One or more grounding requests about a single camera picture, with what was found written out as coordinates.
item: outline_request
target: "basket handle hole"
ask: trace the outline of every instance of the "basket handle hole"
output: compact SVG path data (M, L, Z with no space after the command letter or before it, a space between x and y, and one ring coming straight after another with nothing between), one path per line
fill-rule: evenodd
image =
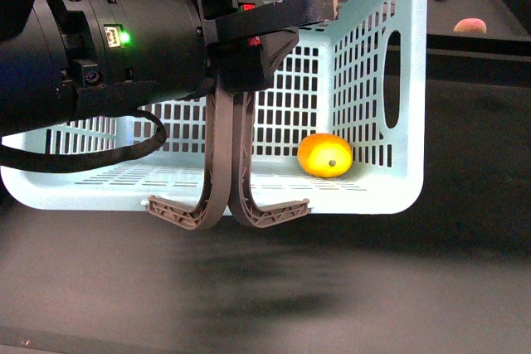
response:
M394 128L400 116L400 32L394 31L387 41L383 70L383 109L385 123Z

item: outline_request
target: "yellow fruit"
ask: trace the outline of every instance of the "yellow fruit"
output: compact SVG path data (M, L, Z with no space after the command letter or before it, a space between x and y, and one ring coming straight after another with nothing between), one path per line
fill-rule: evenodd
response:
M338 177L352 166L352 149L338 136L315 133L302 140L297 159L304 171L312 176Z

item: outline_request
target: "black cable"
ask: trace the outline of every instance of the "black cable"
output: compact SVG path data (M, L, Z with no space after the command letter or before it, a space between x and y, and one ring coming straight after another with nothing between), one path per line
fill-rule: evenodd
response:
M115 165L124 161L143 158L164 145L168 135L163 123L148 111L136 109L130 114L135 118L146 118L157 125L155 134L142 143L100 151L97 153L80 153L74 155L58 155L45 153L30 153L21 149L6 147L0 144L0 165L24 170L26 172L41 173L73 173L84 172Z

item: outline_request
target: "lemon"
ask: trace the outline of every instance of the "lemon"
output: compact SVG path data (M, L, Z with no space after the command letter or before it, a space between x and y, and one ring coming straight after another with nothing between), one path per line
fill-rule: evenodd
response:
M338 177L352 166L352 149L338 136L314 133L300 143L297 159L304 171L312 176Z

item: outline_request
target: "light blue plastic basket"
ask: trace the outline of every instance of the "light blue plastic basket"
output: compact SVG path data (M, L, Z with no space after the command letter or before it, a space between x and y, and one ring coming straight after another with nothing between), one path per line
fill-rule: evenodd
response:
M309 198L314 213L394 213L423 178L426 0L339 0L337 21L300 30L300 43L256 104L251 184L259 205ZM387 41L400 32L400 114L385 120ZM2 167L7 189L42 209L142 211L149 195L194 205L202 190L204 99L147 107L169 139L156 153L90 172L51 175ZM33 152L83 153L137 142L150 123L96 118L5 138ZM353 147L341 178L310 177L296 149L308 134L335 133Z

